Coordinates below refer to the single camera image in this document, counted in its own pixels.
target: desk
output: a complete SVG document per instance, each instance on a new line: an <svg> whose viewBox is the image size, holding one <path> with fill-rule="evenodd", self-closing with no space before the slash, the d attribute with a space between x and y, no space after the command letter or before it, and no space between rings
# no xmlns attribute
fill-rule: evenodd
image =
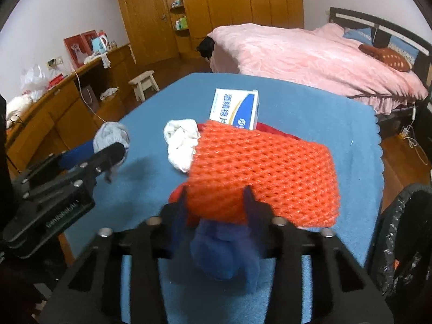
<svg viewBox="0 0 432 324"><path fill-rule="evenodd" d="M111 68L104 69L97 58L76 70L81 86L91 85L97 98L109 87L118 87L114 101L101 103L98 115L118 121L136 108L133 88L128 82L138 75L129 45L108 52ZM21 116L24 124L15 124L7 133L6 152L21 171L43 160L50 153L73 149L96 134L102 121L89 111L72 73L31 105ZM18 172L9 163L12 175Z"/></svg>
<svg viewBox="0 0 432 324"><path fill-rule="evenodd" d="M257 89L258 120L285 133L326 145L333 156L341 195L334 227L364 264L379 213L384 179L381 141L371 107L304 85L237 74L191 74L146 100L122 119L130 133L125 163L112 184L99 177L96 206L65 231L78 255L102 227L122 231L157 215L187 176L168 162L163 128L169 120L205 122L215 88ZM171 324L263 323L274 261L261 262L258 290L246 295L242 279L213 281L192 263L187 238L172 261L160 260L161 285ZM311 315L310 264L304 262L303 322ZM122 319L129 322L130 262L123 265Z"/></svg>

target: white and blue box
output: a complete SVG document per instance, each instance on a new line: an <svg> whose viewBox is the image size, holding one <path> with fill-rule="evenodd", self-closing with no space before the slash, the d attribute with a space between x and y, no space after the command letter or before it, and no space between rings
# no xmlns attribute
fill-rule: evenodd
<svg viewBox="0 0 432 324"><path fill-rule="evenodd" d="M210 119L236 128L254 130L258 122L258 90L216 89Z"/></svg>

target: wooden desk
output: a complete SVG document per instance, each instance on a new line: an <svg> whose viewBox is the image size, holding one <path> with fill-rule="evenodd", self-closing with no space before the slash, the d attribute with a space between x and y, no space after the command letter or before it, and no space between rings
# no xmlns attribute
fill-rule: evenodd
<svg viewBox="0 0 432 324"><path fill-rule="evenodd" d="M81 86L88 84L99 100L100 92L108 87L118 87L109 106L101 102L98 115L105 120L119 120L140 103L127 83L138 75L129 45L110 51L111 68L104 69L97 58L76 70ZM22 123L15 124L7 133L6 153L16 167L23 171L43 160L50 153L73 149L96 134L102 121L85 105L73 73L49 90L38 102L21 116ZM12 175L18 171L8 162Z"/></svg>

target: orange textured cloth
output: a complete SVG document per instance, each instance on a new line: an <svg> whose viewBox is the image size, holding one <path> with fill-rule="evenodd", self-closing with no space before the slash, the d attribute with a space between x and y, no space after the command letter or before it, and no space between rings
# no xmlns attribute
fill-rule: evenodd
<svg viewBox="0 0 432 324"><path fill-rule="evenodd" d="M340 205L327 147L208 121L187 181L187 207L208 220L243 224L242 191L296 226L330 227Z"/></svg>

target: kettle handle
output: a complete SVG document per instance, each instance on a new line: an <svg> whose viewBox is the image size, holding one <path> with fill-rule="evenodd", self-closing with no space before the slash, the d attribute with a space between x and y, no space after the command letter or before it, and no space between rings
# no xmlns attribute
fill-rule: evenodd
<svg viewBox="0 0 432 324"><path fill-rule="evenodd" d="M105 47L107 47L109 45L108 38L106 36L100 35L99 38L101 38L101 40L104 42Z"/></svg>

